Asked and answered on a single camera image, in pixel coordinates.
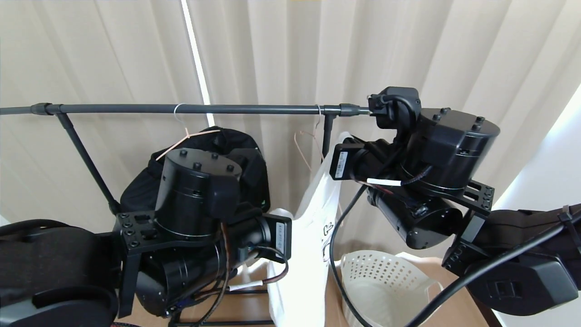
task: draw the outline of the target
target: curtain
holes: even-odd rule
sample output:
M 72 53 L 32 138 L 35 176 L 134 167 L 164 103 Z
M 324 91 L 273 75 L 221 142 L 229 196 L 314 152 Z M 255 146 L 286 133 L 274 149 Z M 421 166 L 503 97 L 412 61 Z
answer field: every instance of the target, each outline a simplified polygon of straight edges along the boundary
M 501 128 L 475 179 L 498 198 L 533 155 L 581 83 L 576 0 L 188 0 L 214 104 L 366 104 L 387 86 L 415 87 L 425 107 L 451 107 Z M 180 3 L 0 2 L 0 105 L 200 103 Z M 119 198 L 149 154 L 178 140 L 171 115 L 71 115 Z M 184 118 L 190 130 L 202 115 Z M 296 210 L 320 163 L 307 134 L 317 116 L 216 115 L 252 135 L 268 164 L 273 207 Z M 2 117 L 0 205 L 11 221 L 45 215 L 95 231 L 112 217 L 55 118 Z M 337 118 L 390 140 L 373 118 Z M 322 121 L 315 132 L 322 142 Z M 343 184 L 347 206 L 357 185 Z M 343 250 L 404 243 L 361 200 L 340 233 Z M 446 245 L 416 252 L 442 255 Z

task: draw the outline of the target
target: white sticker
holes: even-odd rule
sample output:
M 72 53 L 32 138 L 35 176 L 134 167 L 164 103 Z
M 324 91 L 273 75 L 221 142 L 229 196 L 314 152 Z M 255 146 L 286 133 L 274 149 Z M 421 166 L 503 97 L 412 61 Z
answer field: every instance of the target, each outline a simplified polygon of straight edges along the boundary
M 277 235 L 276 235 L 277 239 L 275 241 L 275 246 L 277 250 L 283 254 L 285 254 L 285 236 L 286 236 L 285 229 L 286 229 L 285 224 L 277 222 Z
M 335 171 L 335 178 L 343 178 L 343 170 L 345 170 L 346 162 L 347 162 L 347 152 L 341 152 L 339 154 L 339 160 L 337 161 L 337 170 Z

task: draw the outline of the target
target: brown floor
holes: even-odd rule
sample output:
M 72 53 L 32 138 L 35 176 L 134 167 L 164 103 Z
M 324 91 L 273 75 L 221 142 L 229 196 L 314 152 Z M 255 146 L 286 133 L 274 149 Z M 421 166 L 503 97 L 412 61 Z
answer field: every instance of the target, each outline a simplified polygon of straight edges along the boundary
M 428 276 L 439 280 L 444 287 L 450 284 L 456 277 L 450 272 L 440 267 L 439 259 L 431 258 L 421 264 L 416 264 Z M 209 308 L 214 298 L 206 302 L 184 310 L 182 321 L 196 321 Z M 268 295 L 230 295 L 225 296 L 218 309 L 210 317 L 209 321 L 232 321 L 232 320 L 262 320 L 270 319 L 268 314 Z M 148 314 L 135 300 L 133 314 L 121 322 L 129 322 L 142 327 L 166 327 L 168 319 L 161 319 Z M 347 322 L 343 317 L 339 290 L 336 287 L 331 273 L 327 282 L 327 316 L 326 326 L 347 327 Z M 465 289 L 455 294 L 444 303 L 429 321 L 423 324 L 425 327 L 486 327 L 484 317 L 478 310 L 471 296 Z

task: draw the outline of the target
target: plastic basket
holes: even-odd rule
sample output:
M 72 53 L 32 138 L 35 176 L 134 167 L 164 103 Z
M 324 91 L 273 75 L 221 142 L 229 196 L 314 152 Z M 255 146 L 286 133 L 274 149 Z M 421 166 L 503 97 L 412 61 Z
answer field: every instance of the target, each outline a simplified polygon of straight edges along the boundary
M 401 327 L 429 303 L 430 286 L 442 285 L 396 255 L 356 251 L 341 259 L 347 296 L 361 316 L 374 327 Z M 362 326 L 343 301 L 350 327 Z

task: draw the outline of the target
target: white cloth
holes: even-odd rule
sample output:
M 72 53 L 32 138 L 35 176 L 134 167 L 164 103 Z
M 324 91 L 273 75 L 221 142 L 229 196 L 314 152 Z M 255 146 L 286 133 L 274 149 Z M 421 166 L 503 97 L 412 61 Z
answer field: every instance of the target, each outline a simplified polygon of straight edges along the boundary
M 341 133 L 335 144 L 350 136 Z M 270 316 L 277 327 L 325 326 L 328 245 L 335 228 L 341 187 L 341 181 L 329 175 L 333 151 L 319 167 L 296 215 L 284 209 L 271 212 L 293 219 L 289 272 L 277 283 L 268 285 Z M 269 262 L 268 277 L 283 269 L 284 265 Z

